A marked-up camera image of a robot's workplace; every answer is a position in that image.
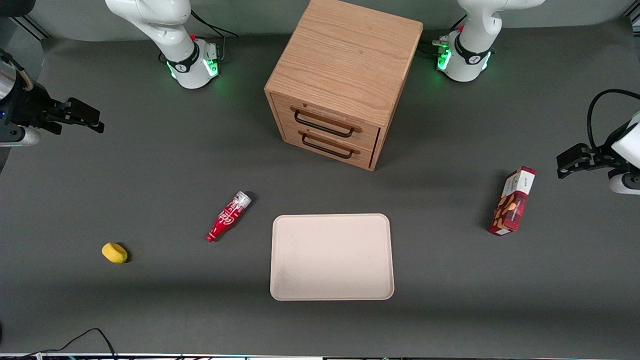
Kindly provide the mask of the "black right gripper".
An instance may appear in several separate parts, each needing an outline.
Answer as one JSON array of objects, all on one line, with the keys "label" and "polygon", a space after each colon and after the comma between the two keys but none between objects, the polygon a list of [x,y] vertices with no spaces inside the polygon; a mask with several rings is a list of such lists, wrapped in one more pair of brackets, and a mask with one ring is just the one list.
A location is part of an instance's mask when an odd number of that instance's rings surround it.
[{"label": "black right gripper", "polygon": [[105,124],[99,120],[100,111],[91,105],[73,97],[66,101],[52,99],[38,83],[30,91],[25,86],[20,75],[10,88],[7,80],[1,80],[0,145],[36,145],[42,137],[38,129],[61,135],[63,125],[84,126],[97,133],[105,131]]}]

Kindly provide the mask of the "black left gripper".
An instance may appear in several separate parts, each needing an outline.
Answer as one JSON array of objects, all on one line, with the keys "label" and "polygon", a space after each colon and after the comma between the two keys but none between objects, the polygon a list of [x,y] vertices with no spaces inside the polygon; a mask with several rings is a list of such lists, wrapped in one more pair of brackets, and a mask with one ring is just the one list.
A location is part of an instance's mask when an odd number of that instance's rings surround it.
[{"label": "black left gripper", "polygon": [[590,128],[590,146],[578,143],[557,156],[557,178],[562,180],[580,171],[612,168],[630,171],[630,163],[613,150],[613,144],[627,133],[630,122],[626,121],[610,133],[601,145],[596,145],[593,128]]}]

